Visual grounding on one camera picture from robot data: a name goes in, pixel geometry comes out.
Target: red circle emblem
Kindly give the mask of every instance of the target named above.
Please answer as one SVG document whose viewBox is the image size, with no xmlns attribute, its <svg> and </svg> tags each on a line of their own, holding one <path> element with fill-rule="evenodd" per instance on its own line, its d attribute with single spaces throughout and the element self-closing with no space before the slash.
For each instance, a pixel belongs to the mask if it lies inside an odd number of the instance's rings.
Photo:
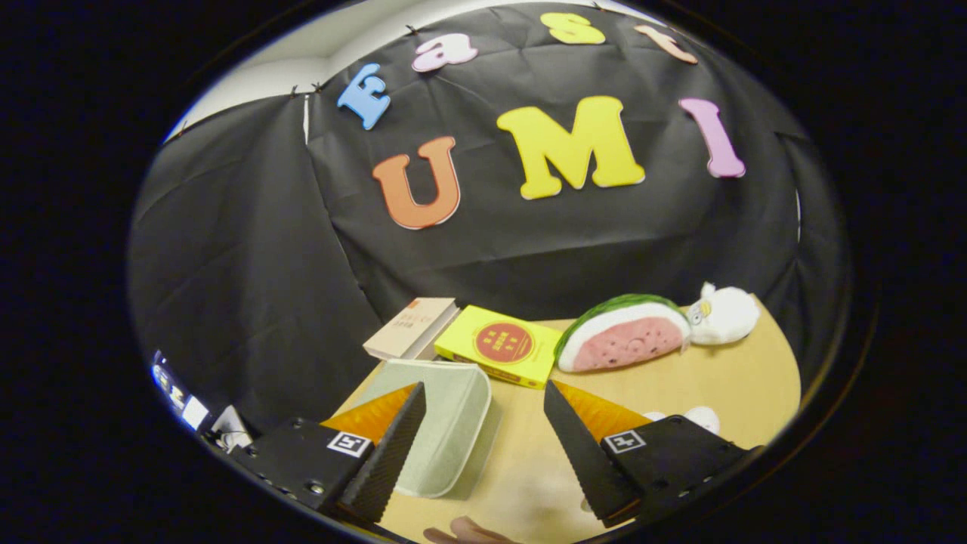
<svg viewBox="0 0 967 544">
<path fill-rule="evenodd" d="M 520 325 L 490 323 L 477 333 L 477 353 L 495 363 L 515 363 L 534 348 L 534 339 Z"/>
</svg>

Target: letter m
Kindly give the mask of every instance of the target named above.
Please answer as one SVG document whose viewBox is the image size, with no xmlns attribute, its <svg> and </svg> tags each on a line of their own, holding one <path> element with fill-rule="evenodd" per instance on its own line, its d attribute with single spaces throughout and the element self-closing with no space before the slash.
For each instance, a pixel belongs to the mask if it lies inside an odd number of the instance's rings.
<svg viewBox="0 0 967 544">
<path fill-rule="evenodd" d="M 591 154 L 598 168 L 591 175 L 599 187 L 633 185 L 645 179 L 645 169 L 635 162 L 621 124 L 621 101 L 613 97 L 588 97 L 577 103 L 574 127 L 565 130 L 540 108 L 519 107 L 497 118 L 497 127 L 513 135 L 524 167 L 520 195 L 528 200 L 555 196 L 561 180 L 547 167 L 550 161 L 575 189 L 584 187 Z"/>
</svg>

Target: wooden table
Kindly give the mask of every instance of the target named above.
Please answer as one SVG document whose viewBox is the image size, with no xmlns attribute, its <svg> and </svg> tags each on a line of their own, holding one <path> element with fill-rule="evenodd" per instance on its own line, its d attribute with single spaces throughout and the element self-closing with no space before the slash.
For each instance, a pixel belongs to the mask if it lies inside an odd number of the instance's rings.
<svg viewBox="0 0 967 544">
<path fill-rule="evenodd" d="M 762 317 L 734 345 L 691 346 L 684 353 L 608 373 L 554 369 L 551 378 L 639 412 L 671 415 L 711 407 L 721 422 L 720 436 L 743 448 L 765 444 L 799 408 L 800 377 L 785 336 L 756 302 Z M 540 323 L 564 330 L 571 319 Z M 354 405 L 373 374 L 337 413 Z M 497 379 L 491 385 L 490 414 L 453 490 L 439 499 L 393 493 L 379 525 L 417 542 L 427 542 L 424 529 L 449 531 L 450 521 L 462 515 L 527 544 L 560 544 L 604 533 L 594 514 L 581 508 L 577 477 L 543 413 L 543 391 Z"/>
</svg>

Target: orange letter u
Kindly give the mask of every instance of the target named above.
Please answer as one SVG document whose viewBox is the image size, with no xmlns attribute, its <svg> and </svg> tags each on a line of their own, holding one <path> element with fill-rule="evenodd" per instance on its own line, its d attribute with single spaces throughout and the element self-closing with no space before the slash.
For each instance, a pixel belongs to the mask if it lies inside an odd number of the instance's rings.
<svg viewBox="0 0 967 544">
<path fill-rule="evenodd" d="M 390 217 L 398 225 L 414 230 L 447 221 L 460 205 L 460 186 L 456 181 L 454 160 L 450 150 L 456 141 L 452 136 L 441 136 L 420 146 L 417 154 L 429 160 L 436 183 L 436 199 L 430 204 L 418 204 L 413 200 L 410 182 L 406 179 L 407 155 L 396 155 L 376 165 L 372 177 L 383 188 L 383 198 Z"/>
</svg>

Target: hand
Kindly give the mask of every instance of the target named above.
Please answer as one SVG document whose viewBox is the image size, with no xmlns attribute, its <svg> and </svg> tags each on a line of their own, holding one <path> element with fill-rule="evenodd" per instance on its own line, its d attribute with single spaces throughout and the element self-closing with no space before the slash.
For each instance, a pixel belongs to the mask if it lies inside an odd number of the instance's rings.
<svg viewBox="0 0 967 544">
<path fill-rule="evenodd" d="M 424 530 L 424 538 L 434 544 L 519 544 L 503 534 L 482 528 L 467 516 L 451 521 L 450 530 L 456 537 L 434 527 Z"/>
</svg>

